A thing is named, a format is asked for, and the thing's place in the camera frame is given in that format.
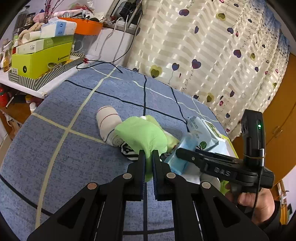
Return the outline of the person right hand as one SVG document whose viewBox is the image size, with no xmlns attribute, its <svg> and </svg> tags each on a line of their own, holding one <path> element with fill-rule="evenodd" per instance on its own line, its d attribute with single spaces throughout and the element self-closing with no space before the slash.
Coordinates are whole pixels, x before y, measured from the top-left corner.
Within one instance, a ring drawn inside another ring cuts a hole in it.
<svg viewBox="0 0 296 241">
<path fill-rule="evenodd" d="M 258 195 L 249 192 L 240 193 L 237 203 L 245 207 L 255 207 L 251 220 L 256 225 L 261 225 L 276 215 L 276 203 L 269 189 L 262 188 Z"/>
</svg>

